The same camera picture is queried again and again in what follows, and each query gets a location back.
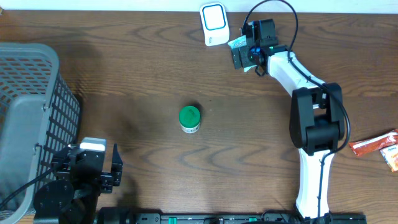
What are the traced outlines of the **small orange snack box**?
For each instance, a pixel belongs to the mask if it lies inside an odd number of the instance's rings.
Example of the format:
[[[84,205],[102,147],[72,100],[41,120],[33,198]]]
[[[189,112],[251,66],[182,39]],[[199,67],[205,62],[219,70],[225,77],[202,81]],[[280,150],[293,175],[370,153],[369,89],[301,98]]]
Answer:
[[[380,150],[386,164],[392,172],[397,171],[397,145],[391,145]]]

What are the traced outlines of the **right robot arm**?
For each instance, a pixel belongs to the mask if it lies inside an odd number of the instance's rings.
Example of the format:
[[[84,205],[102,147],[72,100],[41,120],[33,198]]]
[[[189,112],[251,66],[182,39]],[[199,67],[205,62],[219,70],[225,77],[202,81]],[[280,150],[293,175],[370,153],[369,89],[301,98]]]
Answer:
[[[276,79],[291,97],[289,132],[300,156],[300,187],[295,202],[301,222],[332,223],[328,206],[331,162],[345,135],[341,87],[314,77],[292,49],[279,43],[272,19],[245,22],[244,43],[231,49],[234,67],[254,67]]]

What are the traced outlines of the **green lid jar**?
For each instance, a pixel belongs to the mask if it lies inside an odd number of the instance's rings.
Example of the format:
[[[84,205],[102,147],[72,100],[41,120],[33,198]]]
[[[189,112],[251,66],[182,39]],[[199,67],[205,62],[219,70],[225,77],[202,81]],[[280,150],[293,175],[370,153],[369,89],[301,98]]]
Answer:
[[[193,134],[197,132],[201,124],[201,114],[194,106],[185,106],[180,110],[179,123],[183,132]]]

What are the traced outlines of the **light blue wipes packet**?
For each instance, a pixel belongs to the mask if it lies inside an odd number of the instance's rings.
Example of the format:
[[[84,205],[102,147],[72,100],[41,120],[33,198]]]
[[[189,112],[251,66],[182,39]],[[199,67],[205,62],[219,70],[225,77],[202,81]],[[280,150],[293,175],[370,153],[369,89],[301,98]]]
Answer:
[[[250,69],[256,67],[256,64],[251,61],[248,55],[251,47],[248,45],[246,35],[228,42],[228,45],[231,47],[233,64],[236,70],[243,68],[244,72],[248,72]]]

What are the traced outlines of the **red Top chocolate bar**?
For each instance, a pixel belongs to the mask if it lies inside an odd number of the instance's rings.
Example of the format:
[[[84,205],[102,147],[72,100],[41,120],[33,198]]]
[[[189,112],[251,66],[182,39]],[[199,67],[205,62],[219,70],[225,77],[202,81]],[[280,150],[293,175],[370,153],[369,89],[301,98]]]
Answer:
[[[378,151],[395,144],[397,144],[396,129],[375,138],[350,142],[349,146],[356,156],[363,156],[367,153]]]

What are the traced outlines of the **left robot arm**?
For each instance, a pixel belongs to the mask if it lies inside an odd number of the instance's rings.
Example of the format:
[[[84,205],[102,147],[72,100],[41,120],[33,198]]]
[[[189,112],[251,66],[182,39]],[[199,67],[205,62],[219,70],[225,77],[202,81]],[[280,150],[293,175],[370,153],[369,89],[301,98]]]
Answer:
[[[113,146],[111,171],[104,172],[103,151],[69,145],[51,160],[55,180],[34,196],[34,223],[94,223],[98,197],[120,186],[123,162]]]

